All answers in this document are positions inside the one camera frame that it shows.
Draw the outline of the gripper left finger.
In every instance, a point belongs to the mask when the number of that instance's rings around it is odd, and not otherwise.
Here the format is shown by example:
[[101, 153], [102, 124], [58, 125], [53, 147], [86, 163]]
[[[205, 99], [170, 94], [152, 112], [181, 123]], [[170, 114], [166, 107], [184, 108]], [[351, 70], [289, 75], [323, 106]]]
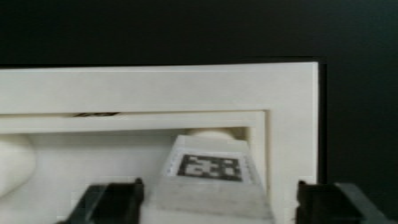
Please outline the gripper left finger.
[[143, 181], [88, 186], [74, 209], [58, 224], [140, 224]]

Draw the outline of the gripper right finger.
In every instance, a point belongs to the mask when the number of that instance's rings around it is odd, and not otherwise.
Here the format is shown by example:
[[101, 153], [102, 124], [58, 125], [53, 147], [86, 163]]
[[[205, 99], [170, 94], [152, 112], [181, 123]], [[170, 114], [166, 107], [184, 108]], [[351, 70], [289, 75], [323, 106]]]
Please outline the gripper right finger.
[[351, 183], [298, 182], [294, 224], [394, 224]]

